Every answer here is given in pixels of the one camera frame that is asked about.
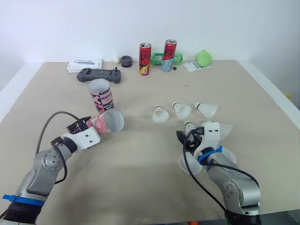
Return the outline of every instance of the white product box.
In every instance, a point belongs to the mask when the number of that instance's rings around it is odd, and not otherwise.
[[[67,66],[67,72],[79,73],[84,68],[102,69],[102,59],[71,60]]]

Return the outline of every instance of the pink cup label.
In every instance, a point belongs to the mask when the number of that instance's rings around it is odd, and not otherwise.
[[[88,125],[88,127],[94,127],[100,134],[111,133],[105,124],[104,114],[102,114],[101,116],[90,118],[86,122],[86,124]]]
[[[106,110],[113,108],[113,97],[110,88],[99,93],[90,91],[90,94],[99,113],[104,113]]]

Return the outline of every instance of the blue cable tie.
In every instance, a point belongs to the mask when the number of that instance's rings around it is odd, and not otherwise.
[[[220,145],[216,150],[206,152],[205,154],[199,156],[198,163],[201,164],[201,161],[204,160],[205,158],[207,158],[208,156],[210,156],[211,154],[214,154],[216,152],[222,152],[222,148],[223,147]]]
[[[25,204],[38,205],[38,206],[43,206],[45,204],[45,202],[40,200],[23,198],[16,195],[4,195],[2,199],[9,200],[10,202],[25,203]]]

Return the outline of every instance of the red soda can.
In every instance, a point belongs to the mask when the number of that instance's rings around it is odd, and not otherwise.
[[[161,64],[161,70],[164,72],[169,72],[171,70],[176,45],[177,45],[177,41],[175,41],[175,40],[166,40],[165,41],[163,62]]]
[[[148,75],[150,70],[151,45],[140,44],[140,75]]]

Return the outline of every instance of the pink paper cup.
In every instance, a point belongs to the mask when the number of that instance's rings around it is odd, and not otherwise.
[[[124,117],[116,109],[109,109],[103,114],[87,121],[88,127],[94,127],[100,134],[119,132],[124,127]]]
[[[100,114],[113,108],[113,97],[108,80],[93,80],[89,83],[88,89],[95,107]]]

